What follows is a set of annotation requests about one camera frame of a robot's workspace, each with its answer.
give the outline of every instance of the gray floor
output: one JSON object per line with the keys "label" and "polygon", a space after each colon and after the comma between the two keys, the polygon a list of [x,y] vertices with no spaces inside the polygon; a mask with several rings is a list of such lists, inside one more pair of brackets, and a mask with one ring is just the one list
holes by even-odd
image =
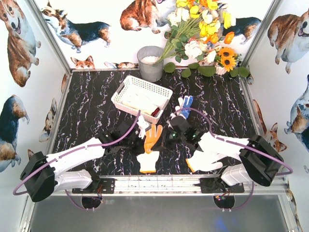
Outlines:
{"label": "gray floor", "polygon": [[[237,196],[236,206],[247,196]],[[74,197],[80,203],[80,197]],[[32,232],[286,232],[277,196],[253,196],[242,209],[224,213],[207,197],[105,197],[96,212],[67,197],[35,206]]]}

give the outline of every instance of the black mounting plate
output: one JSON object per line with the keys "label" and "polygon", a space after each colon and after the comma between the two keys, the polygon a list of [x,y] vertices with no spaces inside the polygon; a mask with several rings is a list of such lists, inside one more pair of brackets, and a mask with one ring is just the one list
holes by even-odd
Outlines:
{"label": "black mounting plate", "polygon": [[[211,186],[214,181],[217,181],[218,178],[200,178],[200,187],[202,193],[222,193],[222,191],[217,189],[211,189]],[[243,184],[237,184],[234,186],[231,186],[229,188],[231,190],[231,193],[244,193],[245,188],[243,187]]]}
{"label": "black mounting plate", "polygon": [[73,194],[86,194],[86,193],[97,193],[100,186],[103,186],[101,188],[101,193],[104,194],[113,194],[115,190],[115,179],[113,178],[100,178],[100,182],[98,183],[98,188],[94,191],[88,190],[88,189],[80,189],[80,188],[74,188],[72,189]]}

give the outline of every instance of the artificial flower bouquet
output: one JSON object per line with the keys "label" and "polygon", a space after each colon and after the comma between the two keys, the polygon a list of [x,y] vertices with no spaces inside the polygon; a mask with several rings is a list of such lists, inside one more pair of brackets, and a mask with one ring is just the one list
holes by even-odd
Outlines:
{"label": "artificial flower bouquet", "polygon": [[[224,44],[232,42],[235,35],[229,32],[222,36],[223,28],[228,29],[236,24],[228,5],[217,0],[176,0],[176,5],[176,11],[168,15],[170,31],[164,34],[167,43],[157,62],[174,56],[177,62],[192,58],[209,64],[189,65],[189,68],[198,68],[206,76],[232,71],[239,55],[232,48],[224,47]],[[174,67],[169,63],[165,71],[173,72]],[[190,69],[183,73],[184,77],[191,74]]]}

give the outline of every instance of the black marble table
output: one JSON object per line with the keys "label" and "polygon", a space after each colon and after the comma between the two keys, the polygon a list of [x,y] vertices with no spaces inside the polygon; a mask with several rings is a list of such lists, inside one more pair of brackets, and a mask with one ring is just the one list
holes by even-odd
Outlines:
{"label": "black marble table", "polygon": [[[140,72],[131,70],[73,73],[53,152],[77,146],[103,130],[119,125],[126,118],[135,119],[134,116],[116,109],[111,101],[113,93],[128,75],[140,77]],[[206,78],[198,72],[193,72],[189,78],[181,78],[181,70],[176,70],[173,74],[164,74],[156,84],[173,90],[158,124],[166,123],[180,96],[192,95],[192,107],[208,114],[214,133],[237,138],[255,135],[238,80],[218,75]],[[195,112],[190,113],[188,122],[195,127],[208,130],[206,120]],[[192,174],[185,161],[192,155],[192,151],[183,145],[178,145],[174,152],[160,153],[155,174]],[[222,162],[229,165],[238,164],[233,158],[224,158]],[[92,167],[99,175],[141,174],[136,156],[124,150],[89,161],[73,171],[85,167]]]}

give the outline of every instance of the white plastic basket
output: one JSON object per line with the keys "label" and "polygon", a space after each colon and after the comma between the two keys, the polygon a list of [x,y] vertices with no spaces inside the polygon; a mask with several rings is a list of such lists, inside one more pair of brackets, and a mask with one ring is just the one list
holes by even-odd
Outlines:
{"label": "white plastic basket", "polygon": [[134,76],[127,76],[113,94],[112,102],[117,109],[137,116],[138,110],[122,104],[123,100],[126,99],[126,96],[130,93],[142,93],[151,99],[153,104],[160,108],[160,111],[156,117],[141,113],[147,122],[157,124],[173,94],[173,91]]}

